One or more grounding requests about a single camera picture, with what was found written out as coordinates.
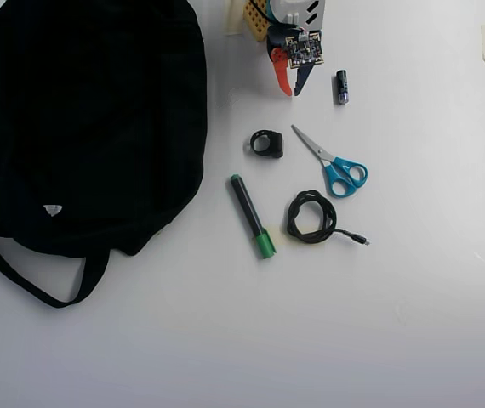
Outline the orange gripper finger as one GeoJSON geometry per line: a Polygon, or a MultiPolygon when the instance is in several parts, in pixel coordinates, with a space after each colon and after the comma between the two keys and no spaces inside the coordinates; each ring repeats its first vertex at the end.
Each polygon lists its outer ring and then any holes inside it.
{"type": "Polygon", "coordinates": [[[271,51],[271,63],[277,77],[279,88],[288,96],[292,96],[292,88],[288,82],[288,53],[280,47],[271,51]]]}

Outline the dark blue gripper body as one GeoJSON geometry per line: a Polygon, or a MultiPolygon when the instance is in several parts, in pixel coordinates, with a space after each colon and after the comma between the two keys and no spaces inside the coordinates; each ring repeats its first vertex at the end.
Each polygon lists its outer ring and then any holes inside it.
{"type": "Polygon", "coordinates": [[[288,28],[279,25],[270,25],[267,29],[266,47],[267,53],[272,54],[275,48],[283,49],[286,44],[286,36],[288,35],[288,28]]]}

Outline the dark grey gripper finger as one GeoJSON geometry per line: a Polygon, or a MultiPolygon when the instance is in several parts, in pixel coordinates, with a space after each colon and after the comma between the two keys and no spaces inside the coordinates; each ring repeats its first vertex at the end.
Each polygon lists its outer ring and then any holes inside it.
{"type": "Polygon", "coordinates": [[[313,68],[314,68],[313,65],[302,65],[301,67],[298,68],[295,87],[294,87],[295,96],[300,95],[313,68]]]}

